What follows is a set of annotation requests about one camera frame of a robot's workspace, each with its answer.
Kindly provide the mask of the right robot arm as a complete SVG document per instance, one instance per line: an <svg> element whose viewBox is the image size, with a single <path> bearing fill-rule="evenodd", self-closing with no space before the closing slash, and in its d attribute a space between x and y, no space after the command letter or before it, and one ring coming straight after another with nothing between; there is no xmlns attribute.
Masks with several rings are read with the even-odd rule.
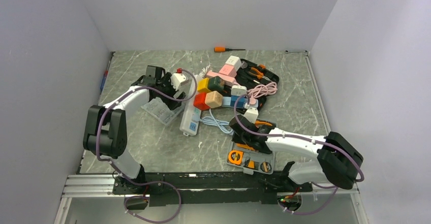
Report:
<svg viewBox="0 0 431 224"><path fill-rule="evenodd" d="M352 189L364 180L360 167L363 156L341 134L308 136L284 131L275 124L251 123L237 115L230 122L233 142L247 146L252 153L273 155L289 152L305 157L303 163L288 162L280 175L281 187L292 191L308 182L330 182L342 189Z"/></svg>

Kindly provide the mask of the grey tool case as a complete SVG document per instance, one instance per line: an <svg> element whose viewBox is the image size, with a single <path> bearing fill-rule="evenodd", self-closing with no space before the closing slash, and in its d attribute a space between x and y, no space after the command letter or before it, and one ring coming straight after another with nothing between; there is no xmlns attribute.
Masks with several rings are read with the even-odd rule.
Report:
<svg viewBox="0 0 431 224"><path fill-rule="evenodd" d="M228 153L231 150L239 150L243 151L243 159L240 166L231 164L228 162ZM245 146L234 143L231 140L229 150L226 156L226 163L228 165L241 168L242 172L245 174L253 175L254 173L261 173L270 175L274 172L274 161L275 154L265 154L253 151L251 149L246 148Z"/></svg>

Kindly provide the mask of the clear plastic parts box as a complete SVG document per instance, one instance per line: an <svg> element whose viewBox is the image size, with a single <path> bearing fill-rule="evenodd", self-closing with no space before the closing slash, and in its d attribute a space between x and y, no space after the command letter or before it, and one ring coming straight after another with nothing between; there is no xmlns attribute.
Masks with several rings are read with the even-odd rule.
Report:
<svg viewBox="0 0 431 224"><path fill-rule="evenodd" d="M179 107L174 110L170 110L161 98L155 98L142 105L141 108L155 117L163 125L169 125L181 112L183 112L184 103L180 103Z"/></svg>

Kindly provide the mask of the white long power strip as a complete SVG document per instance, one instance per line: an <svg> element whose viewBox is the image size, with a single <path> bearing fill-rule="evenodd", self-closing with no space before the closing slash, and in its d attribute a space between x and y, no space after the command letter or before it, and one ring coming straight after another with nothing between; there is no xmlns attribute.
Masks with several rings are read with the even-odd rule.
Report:
<svg viewBox="0 0 431 224"><path fill-rule="evenodd" d="M200 75L194 76L197 84L203 79ZM194 101L196 95L199 93L197 91L197 84L192 82L191 87L189 89L189 95L194 92L192 98L186 101L186 105L184 107L181 123L179 126L180 131L185 136L195 136L198 132L199 123L201 119L202 111L194 106Z"/></svg>

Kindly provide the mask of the light blue power strip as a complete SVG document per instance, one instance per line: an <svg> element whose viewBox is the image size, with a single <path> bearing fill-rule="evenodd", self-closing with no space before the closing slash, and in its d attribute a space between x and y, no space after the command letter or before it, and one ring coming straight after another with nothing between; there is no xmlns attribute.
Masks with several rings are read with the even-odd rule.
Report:
<svg viewBox="0 0 431 224"><path fill-rule="evenodd" d="M230 97L223 97L222 107L233 108L233 107L230 106Z"/></svg>

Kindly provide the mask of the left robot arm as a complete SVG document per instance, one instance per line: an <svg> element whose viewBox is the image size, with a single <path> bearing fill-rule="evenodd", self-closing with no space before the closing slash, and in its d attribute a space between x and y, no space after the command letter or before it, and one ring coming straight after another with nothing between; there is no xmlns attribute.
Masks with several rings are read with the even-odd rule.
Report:
<svg viewBox="0 0 431 224"><path fill-rule="evenodd" d="M183 109L187 99L184 90L193 82L193 75L182 69L170 73L162 67L147 66L145 74L121 96L89 108L83 148L127 179L126 187L132 193L142 192L146 187L145 170L127 149L127 120L139 109L145 109L161 123L170 123Z"/></svg>

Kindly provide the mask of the black tool case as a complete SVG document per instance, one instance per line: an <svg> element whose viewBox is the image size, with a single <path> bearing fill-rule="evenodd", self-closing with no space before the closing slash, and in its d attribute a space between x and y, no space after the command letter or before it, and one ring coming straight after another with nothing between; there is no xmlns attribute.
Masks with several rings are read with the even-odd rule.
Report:
<svg viewBox="0 0 431 224"><path fill-rule="evenodd" d="M268 70L266 66L258 65L244 58L241 58L240 61L241 66L237 71L235 79L237 83L245 86L247 89L252 89L259 84L279 83L279 76Z"/></svg>

